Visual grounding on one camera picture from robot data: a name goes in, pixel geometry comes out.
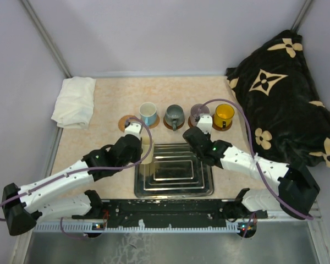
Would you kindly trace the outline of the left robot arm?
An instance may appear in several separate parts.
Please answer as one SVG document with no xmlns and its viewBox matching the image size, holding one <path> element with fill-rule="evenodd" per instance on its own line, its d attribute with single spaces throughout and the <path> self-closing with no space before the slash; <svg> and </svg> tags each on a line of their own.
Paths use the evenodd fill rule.
<svg viewBox="0 0 330 264">
<path fill-rule="evenodd" d="M 141 137 L 126 134 L 113 145 L 93 150 L 67 169 L 43 180 L 18 187 L 4 187 L 2 210 L 9 235 L 32 230 L 38 223 L 54 218 L 97 218 L 103 204 L 97 192 L 88 190 L 73 198 L 57 197 L 80 186 L 94 183 L 126 169 L 141 158 Z"/>
</svg>

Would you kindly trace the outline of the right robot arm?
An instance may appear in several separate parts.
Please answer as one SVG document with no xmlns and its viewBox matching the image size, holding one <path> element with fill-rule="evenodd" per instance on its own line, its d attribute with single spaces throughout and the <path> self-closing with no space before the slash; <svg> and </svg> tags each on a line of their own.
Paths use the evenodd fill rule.
<svg viewBox="0 0 330 264">
<path fill-rule="evenodd" d="M 210 135 L 192 127 L 183 134 L 191 151 L 204 164 L 243 173 L 265 184 L 264 190 L 248 190 L 235 203 L 235 213 L 248 217 L 254 211 L 275 210 L 300 220 L 312 220 L 310 210 L 320 187 L 303 165 L 273 162 L 258 155 L 252 156 L 229 142 L 211 141 Z"/>
</svg>

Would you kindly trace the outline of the dark wooden coaster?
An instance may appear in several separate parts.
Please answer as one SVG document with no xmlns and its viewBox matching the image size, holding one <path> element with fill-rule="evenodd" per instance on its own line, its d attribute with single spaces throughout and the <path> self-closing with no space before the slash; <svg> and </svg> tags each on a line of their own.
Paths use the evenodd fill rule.
<svg viewBox="0 0 330 264">
<path fill-rule="evenodd" d="M 212 120 L 212 127 L 217 131 L 227 131 L 233 124 L 232 119 L 223 119 L 215 114 L 212 115 Z"/>
<path fill-rule="evenodd" d="M 190 128 L 195 127 L 196 124 L 197 124 L 197 122 L 196 122 L 195 118 L 191 118 L 191 117 L 188 118 L 188 126 Z"/>
<path fill-rule="evenodd" d="M 170 129 L 172 131 L 176 131 L 176 130 L 179 130 L 180 128 L 182 128 L 185 124 L 185 122 L 183 121 L 181 123 L 181 125 L 178 125 L 177 128 L 175 130 L 173 130 L 172 126 L 170 126 L 167 122 L 166 122 L 166 116 L 163 117 L 163 124 L 164 126 L 167 128 L 167 129 Z"/>
</svg>

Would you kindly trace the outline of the purple cup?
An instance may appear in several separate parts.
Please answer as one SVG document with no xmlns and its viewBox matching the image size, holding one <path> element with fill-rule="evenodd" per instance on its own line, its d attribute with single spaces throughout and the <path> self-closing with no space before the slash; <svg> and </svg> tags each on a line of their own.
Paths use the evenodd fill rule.
<svg viewBox="0 0 330 264">
<path fill-rule="evenodd" d="M 196 126 L 197 121 L 196 121 L 196 116 L 200 113 L 203 114 L 209 114 L 210 110 L 207 106 L 201 107 L 202 104 L 195 104 L 192 106 L 191 110 L 190 110 L 190 123 L 193 126 Z"/>
</svg>

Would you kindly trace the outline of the cream yellow cup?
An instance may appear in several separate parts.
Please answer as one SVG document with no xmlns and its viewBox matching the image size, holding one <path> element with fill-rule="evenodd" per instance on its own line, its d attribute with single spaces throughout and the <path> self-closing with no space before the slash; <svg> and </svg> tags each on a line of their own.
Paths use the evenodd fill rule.
<svg viewBox="0 0 330 264">
<path fill-rule="evenodd" d="M 148 136 L 143 136 L 141 147 L 142 147 L 141 164 L 152 163 L 154 148 L 155 148 L 155 143 L 154 143 L 153 139 L 150 139 Z"/>
</svg>

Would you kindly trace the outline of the woven coaster frilled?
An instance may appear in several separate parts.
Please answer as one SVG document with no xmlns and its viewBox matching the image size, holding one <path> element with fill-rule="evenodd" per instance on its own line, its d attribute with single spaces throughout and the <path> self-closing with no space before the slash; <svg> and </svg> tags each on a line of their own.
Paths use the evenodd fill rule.
<svg viewBox="0 0 330 264">
<path fill-rule="evenodd" d="M 124 132 L 125 128 L 132 121 L 131 118 L 135 118 L 135 116 L 134 115 L 125 115 L 120 118 L 120 120 L 118 122 L 118 128 L 121 132 Z"/>
</svg>

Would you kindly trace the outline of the dark wooden coaster front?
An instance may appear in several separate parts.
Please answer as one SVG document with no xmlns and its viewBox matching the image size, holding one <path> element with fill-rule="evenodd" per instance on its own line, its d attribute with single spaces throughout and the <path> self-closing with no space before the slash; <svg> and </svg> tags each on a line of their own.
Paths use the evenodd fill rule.
<svg viewBox="0 0 330 264">
<path fill-rule="evenodd" d="M 197 124 L 197 122 L 196 122 L 195 118 L 191 118 L 191 117 L 188 118 L 188 126 L 190 128 L 195 127 L 196 124 Z"/>
</svg>

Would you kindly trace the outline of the grey cup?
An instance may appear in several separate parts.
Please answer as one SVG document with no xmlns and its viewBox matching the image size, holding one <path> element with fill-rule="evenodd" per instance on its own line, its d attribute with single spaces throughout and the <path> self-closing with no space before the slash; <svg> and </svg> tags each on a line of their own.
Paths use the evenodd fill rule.
<svg viewBox="0 0 330 264">
<path fill-rule="evenodd" d="M 182 107 L 177 104 L 170 105 L 166 110 L 164 121 L 173 131 L 180 128 L 185 121 L 185 115 Z"/>
</svg>

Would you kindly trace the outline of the woven coaster smooth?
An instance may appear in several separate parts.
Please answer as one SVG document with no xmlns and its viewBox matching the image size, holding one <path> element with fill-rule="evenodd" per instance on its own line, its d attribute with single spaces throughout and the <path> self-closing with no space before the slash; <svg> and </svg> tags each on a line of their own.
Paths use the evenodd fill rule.
<svg viewBox="0 0 330 264">
<path fill-rule="evenodd" d="M 152 128 L 155 128 L 156 126 L 159 125 L 159 123 L 160 123 L 160 117 L 159 117 L 159 115 L 156 115 L 156 119 L 155 119 L 155 121 L 154 121 L 153 124 L 149 124 L 149 121 L 150 121 L 150 118 L 149 117 L 142 118 L 142 121 L 145 123 L 145 125 L 147 127 L 149 127 L 150 129 L 152 129 Z"/>
</svg>

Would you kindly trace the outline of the white cup blue handle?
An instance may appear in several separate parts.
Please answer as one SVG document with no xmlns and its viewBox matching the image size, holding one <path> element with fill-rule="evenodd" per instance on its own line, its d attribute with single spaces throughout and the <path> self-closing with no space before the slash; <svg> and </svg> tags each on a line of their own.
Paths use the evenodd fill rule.
<svg viewBox="0 0 330 264">
<path fill-rule="evenodd" d="M 157 119 L 157 108 L 152 102 L 145 102 L 139 107 L 141 120 L 148 126 L 155 124 Z"/>
</svg>

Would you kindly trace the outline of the dark wooden coaster back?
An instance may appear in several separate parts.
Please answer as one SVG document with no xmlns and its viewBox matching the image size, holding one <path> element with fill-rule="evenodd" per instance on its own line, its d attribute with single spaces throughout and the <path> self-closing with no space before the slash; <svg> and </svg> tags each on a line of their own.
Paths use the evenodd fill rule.
<svg viewBox="0 0 330 264">
<path fill-rule="evenodd" d="M 183 121 L 181 123 L 181 125 L 178 125 L 177 128 L 175 130 L 173 130 L 172 126 L 170 126 L 167 122 L 166 122 L 166 116 L 163 117 L 163 124 L 164 126 L 167 128 L 167 129 L 170 129 L 172 131 L 176 131 L 176 130 L 179 130 L 180 128 L 182 128 L 185 124 L 185 122 Z"/>
</svg>

